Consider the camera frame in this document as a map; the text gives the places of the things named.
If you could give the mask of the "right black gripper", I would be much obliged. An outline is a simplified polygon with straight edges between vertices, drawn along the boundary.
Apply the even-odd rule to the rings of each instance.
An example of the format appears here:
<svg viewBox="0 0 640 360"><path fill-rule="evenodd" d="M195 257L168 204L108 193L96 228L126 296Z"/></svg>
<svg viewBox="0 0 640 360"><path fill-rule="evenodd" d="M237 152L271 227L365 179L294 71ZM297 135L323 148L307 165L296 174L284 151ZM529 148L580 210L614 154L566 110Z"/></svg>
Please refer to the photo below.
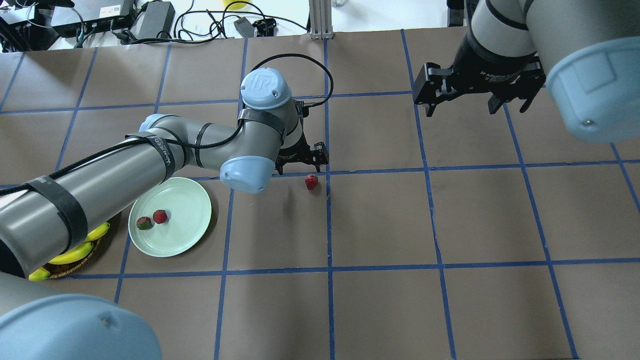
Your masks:
<svg viewBox="0 0 640 360"><path fill-rule="evenodd" d="M465 94L491 92L487 109L496 114L506 103L524 100L519 112L524 113L546 84L542 64L534 54L510 57L487 50L467 32L450 68L425 63L413 84L413 104L424 108L432 117L437 106Z"/></svg>

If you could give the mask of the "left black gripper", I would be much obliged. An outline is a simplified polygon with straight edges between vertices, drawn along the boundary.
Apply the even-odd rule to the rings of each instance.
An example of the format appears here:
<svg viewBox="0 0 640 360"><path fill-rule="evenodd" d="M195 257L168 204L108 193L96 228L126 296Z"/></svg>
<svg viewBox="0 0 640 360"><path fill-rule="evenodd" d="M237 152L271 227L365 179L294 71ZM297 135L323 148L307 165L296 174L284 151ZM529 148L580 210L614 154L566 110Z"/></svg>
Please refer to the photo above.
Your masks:
<svg viewBox="0 0 640 360"><path fill-rule="evenodd" d="M283 173L286 164L295 163L314 167L327 166L330 163L329 150L322 141L309 145L306 135L301 135L294 145L279 150L275 160L275 171Z"/></svg>

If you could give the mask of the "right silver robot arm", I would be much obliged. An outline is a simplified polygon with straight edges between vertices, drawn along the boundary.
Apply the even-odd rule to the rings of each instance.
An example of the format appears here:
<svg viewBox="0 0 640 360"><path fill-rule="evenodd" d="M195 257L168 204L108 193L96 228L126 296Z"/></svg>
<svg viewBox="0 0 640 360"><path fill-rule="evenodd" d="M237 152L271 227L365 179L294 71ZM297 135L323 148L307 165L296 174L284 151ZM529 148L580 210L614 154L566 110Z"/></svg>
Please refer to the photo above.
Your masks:
<svg viewBox="0 0 640 360"><path fill-rule="evenodd" d="M467 30L448 67L425 63L413 103L426 116L467 94L490 93L494 114L512 100L526 112L541 89L570 135L619 142L640 132L637 0L449 0Z"/></svg>

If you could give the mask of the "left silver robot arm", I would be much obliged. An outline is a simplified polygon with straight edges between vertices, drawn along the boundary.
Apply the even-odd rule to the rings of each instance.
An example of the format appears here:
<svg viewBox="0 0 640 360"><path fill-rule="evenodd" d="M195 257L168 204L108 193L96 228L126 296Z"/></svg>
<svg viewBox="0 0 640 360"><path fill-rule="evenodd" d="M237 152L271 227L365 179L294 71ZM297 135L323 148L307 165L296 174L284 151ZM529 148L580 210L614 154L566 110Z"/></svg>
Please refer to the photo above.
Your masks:
<svg viewBox="0 0 640 360"><path fill-rule="evenodd" d="M326 166L322 142L309 145L285 77L258 66L240 84L236 125L151 114L122 142L26 183L1 207L3 360L160 360L151 326L100 296L62 292L28 280L46 261L80 246L91 230L185 167L219 171L227 187L263 192L288 163Z"/></svg>

